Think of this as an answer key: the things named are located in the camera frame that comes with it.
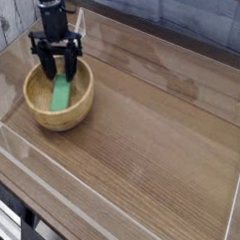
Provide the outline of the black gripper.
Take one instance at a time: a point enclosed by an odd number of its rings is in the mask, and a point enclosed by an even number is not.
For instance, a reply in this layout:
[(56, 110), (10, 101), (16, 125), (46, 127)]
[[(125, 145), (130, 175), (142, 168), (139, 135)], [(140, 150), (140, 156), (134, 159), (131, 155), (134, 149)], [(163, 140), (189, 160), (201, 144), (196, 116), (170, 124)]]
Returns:
[(66, 78), (70, 82), (77, 72), (77, 55), (83, 53), (82, 35), (69, 29), (67, 14), (74, 14), (65, 7), (64, 0), (38, 0), (42, 27), (40, 32), (30, 32), (32, 53), (39, 57), (48, 79), (57, 74), (54, 55), (64, 54)]

